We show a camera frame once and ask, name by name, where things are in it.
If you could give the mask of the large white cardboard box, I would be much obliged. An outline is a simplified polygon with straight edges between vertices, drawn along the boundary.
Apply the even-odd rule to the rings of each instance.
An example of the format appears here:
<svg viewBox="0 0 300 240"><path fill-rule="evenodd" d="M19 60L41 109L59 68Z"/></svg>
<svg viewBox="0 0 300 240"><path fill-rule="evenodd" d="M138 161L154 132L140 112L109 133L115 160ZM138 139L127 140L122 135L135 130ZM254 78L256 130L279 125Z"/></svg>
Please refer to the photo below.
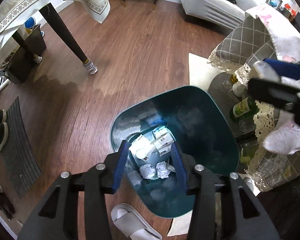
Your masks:
<svg viewBox="0 0 300 240"><path fill-rule="evenodd" d="M131 154L138 159L146 161L156 150L155 145L143 135L137 137L129 147Z"/></svg>

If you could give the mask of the torn white printed box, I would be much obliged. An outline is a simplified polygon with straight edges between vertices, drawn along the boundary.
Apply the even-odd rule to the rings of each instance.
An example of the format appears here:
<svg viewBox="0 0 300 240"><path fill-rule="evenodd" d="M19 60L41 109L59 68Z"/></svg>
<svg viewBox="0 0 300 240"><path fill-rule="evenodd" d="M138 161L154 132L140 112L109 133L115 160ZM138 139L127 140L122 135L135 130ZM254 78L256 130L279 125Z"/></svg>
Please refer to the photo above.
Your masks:
<svg viewBox="0 0 300 240"><path fill-rule="evenodd" d="M171 151L171 144L174 142L174 137L171 135L170 130L165 126L161 126L152 131L154 141L152 144L155 146L160 156L168 154Z"/></svg>

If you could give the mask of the dark teal trash bin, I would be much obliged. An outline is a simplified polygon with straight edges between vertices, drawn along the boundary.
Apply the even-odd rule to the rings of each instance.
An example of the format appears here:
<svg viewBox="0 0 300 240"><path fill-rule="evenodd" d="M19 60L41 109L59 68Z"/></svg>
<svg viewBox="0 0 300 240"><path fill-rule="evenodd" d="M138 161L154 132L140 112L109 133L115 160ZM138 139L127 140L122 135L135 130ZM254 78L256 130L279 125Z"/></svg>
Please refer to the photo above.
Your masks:
<svg viewBox="0 0 300 240"><path fill-rule="evenodd" d="M170 134L180 152L213 173L226 176L238 167L239 149L230 127L211 96L198 87L176 88L123 111L111 127L110 142L117 151L123 140L132 144L144 136L153 142L164 133ZM175 218L192 210L194 196L183 191L174 172L165 179L145 179L140 175L142 165L144 161L128 154L126 175L149 211Z"/></svg>

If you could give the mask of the pink cartoon tablecloth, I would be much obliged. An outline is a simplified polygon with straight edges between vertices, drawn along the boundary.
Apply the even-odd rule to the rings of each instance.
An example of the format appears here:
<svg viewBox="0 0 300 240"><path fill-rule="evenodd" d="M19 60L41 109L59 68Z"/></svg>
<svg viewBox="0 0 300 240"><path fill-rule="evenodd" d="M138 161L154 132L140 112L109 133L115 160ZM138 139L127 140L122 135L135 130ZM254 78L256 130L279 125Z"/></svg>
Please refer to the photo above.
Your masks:
<svg viewBox="0 0 300 240"><path fill-rule="evenodd" d="M248 9L247 16L259 19L267 29L278 61L300 62L300 33L281 13L267 4ZM283 85L300 89L300 80L279 76ZM300 126L294 121L293 110L280 112L277 126L263 140L262 146L271 153L290 155L300 151Z"/></svg>

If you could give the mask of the green glass bottle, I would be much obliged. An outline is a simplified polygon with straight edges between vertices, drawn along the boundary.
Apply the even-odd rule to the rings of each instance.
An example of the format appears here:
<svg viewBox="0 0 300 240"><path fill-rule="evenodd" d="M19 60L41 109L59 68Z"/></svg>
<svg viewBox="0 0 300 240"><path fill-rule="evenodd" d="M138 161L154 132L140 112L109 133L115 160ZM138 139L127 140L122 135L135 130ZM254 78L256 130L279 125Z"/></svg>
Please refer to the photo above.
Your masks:
<svg viewBox="0 0 300 240"><path fill-rule="evenodd" d="M256 104L255 99L252 97L247 97L240 101L239 103L235 104L232 109L230 109L230 118L235 121L239 122L240 120L245 120L252 118L255 114L257 114L259 108Z"/></svg>

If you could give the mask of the grey plaid fringed cloth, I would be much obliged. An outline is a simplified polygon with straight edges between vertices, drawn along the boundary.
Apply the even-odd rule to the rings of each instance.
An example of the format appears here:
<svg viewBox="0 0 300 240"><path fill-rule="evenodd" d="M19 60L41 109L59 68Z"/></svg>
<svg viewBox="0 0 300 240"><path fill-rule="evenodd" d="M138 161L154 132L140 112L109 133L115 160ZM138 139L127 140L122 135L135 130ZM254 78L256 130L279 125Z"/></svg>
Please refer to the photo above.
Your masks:
<svg viewBox="0 0 300 240"><path fill-rule="evenodd" d="M263 192L300 176L300 33L286 24L249 16L209 56L256 104L258 149L247 173Z"/></svg>

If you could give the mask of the dark ribbed floor mat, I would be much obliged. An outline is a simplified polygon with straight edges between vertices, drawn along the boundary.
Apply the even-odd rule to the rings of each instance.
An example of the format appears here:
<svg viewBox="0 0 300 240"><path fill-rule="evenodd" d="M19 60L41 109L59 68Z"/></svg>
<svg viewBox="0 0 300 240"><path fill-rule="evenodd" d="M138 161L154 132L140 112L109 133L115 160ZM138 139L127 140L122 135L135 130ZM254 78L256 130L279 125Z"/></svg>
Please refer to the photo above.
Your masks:
<svg viewBox="0 0 300 240"><path fill-rule="evenodd" d="M12 184L22 198L42 174L26 133L19 98L7 111L8 138L1 154Z"/></svg>

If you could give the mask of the framed picture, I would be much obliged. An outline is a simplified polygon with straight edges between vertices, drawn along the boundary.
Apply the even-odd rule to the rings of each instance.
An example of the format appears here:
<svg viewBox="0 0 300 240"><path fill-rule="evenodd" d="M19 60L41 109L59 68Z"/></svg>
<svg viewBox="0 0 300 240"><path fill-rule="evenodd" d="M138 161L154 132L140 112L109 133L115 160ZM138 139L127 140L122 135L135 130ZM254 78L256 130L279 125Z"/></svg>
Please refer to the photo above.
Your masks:
<svg viewBox="0 0 300 240"><path fill-rule="evenodd" d="M282 0L266 0L266 3L275 10L279 10L282 4Z"/></svg>

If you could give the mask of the white slipper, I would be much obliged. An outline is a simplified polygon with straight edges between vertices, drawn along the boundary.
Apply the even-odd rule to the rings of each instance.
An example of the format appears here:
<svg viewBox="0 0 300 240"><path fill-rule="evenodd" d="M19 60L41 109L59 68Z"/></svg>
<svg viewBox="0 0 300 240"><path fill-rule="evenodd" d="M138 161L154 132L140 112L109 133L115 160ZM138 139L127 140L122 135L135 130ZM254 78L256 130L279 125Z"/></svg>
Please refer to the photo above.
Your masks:
<svg viewBox="0 0 300 240"><path fill-rule="evenodd" d="M147 223L142 215L129 204L121 203L113 207L111 220L129 239L162 239L162 235Z"/></svg>

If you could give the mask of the dark wooden table leg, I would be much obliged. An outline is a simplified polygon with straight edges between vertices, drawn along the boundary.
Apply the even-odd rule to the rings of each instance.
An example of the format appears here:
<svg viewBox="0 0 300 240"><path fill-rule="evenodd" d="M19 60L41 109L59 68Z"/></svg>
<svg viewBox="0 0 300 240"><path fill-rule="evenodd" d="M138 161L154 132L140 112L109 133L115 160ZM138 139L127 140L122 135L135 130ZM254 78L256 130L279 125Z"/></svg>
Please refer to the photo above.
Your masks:
<svg viewBox="0 0 300 240"><path fill-rule="evenodd" d="M69 49L80 59L83 67L89 72L90 75L97 73L97 67L85 55L75 38L70 33L69 29L59 16L51 3L45 5L39 10L40 14L50 25L53 31L61 38L61 40L69 47Z"/></svg>

